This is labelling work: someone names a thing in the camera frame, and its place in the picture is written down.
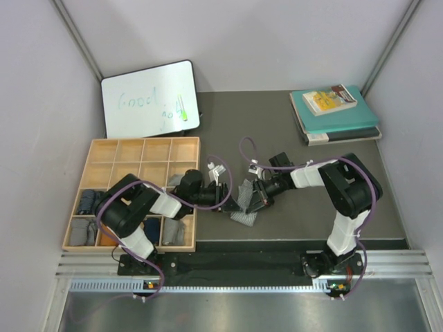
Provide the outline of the light grey underwear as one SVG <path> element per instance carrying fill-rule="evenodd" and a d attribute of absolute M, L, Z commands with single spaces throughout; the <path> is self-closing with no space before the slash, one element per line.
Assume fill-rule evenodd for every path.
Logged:
<path fill-rule="evenodd" d="M 177 185 L 180 184 L 182 178 L 184 177 L 183 174 L 173 174 L 169 180 L 168 180 L 168 187 L 176 187 Z"/>

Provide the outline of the grey striped boxer shorts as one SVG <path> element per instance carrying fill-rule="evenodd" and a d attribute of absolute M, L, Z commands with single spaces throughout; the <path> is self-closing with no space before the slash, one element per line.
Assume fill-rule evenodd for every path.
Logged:
<path fill-rule="evenodd" d="M 241 223 L 242 225 L 253 227 L 257 218 L 257 212 L 247 213 L 253 195 L 253 184 L 250 180 L 244 179 L 243 183 L 238 187 L 237 204 L 240 207 L 239 212 L 232 212 L 230 219 Z"/>

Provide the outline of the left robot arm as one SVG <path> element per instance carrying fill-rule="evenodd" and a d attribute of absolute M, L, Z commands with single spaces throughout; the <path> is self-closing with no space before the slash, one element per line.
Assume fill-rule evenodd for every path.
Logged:
<path fill-rule="evenodd" d="M 189 169 L 179 176 L 179 183 L 166 192 L 156 185 L 127 174 L 106 191 L 93 206 L 99 225 L 104 225 L 125 251 L 119 264 L 121 275 L 152 273 L 157 265 L 154 242 L 145 234 L 142 223 L 148 215 L 162 216 L 177 223 L 195 210 L 240 212 L 242 209 L 230 194 L 229 187 L 218 181 L 224 171 L 217 166 L 210 172 L 211 182 L 204 185 L 203 174 Z"/>

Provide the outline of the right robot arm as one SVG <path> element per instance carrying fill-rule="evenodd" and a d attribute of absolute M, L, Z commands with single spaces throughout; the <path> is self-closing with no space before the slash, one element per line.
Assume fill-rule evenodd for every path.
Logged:
<path fill-rule="evenodd" d="M 370 215 L 372 204 L 383 196 L 379 182 L 353 153 L 295 167 L 282 152 L 270 158 L 269 163 L 271 177 L 253 181 L 246 213 L 271 207 L 274 197 L 288 190 L 324 187 L 336 209 L 332 232 L 323 251 L 306 253 L 300 258 L 305 274 L 311 278 L 340 273 L 356 251 L 360 229 Z"/>

